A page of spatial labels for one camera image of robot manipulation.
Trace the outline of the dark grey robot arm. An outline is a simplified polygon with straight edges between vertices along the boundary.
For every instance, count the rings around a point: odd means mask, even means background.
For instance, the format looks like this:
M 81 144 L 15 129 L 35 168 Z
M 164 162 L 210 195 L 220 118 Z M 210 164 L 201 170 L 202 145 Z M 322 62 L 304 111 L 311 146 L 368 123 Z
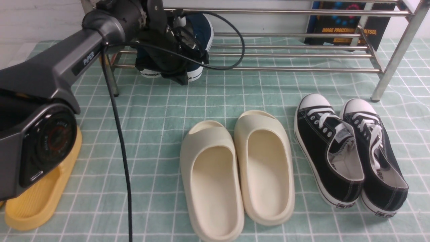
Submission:
M 82 29 L 1 70 L 1 201 L 20 196 L 71 153 L 81 109 L 72 85 L 101 54 L 142 37 L 167 78 L 182 85 L 186 66 L 208 63 L 206 48 L 182 42 L 161 0 L 100 0 Z

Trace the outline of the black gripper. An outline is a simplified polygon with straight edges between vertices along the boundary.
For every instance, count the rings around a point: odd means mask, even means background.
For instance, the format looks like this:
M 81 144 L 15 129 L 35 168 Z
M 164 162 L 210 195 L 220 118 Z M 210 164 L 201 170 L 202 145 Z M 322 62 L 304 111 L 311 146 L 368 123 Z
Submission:
M 148 26 L 138 34 L 136 42 L 147 43 L 184 55 L 179 22 L 186 15 L 197 14 L 198 12 L 167 14 L 161 0 L 143 0 L 142 5 L 146 11 Z M 191 61 L 157 49 L 141 48 L 145 49 L 156 63 L 163 78 L 174 81 L 181 86 L 188 85 L 188 76 L 202 75 L 203 67 L 196 64 L 196 61 L 209 64 L 209 54 L 205 47 L 187 47 L 187 55 L 184 56 L 190 58 Z

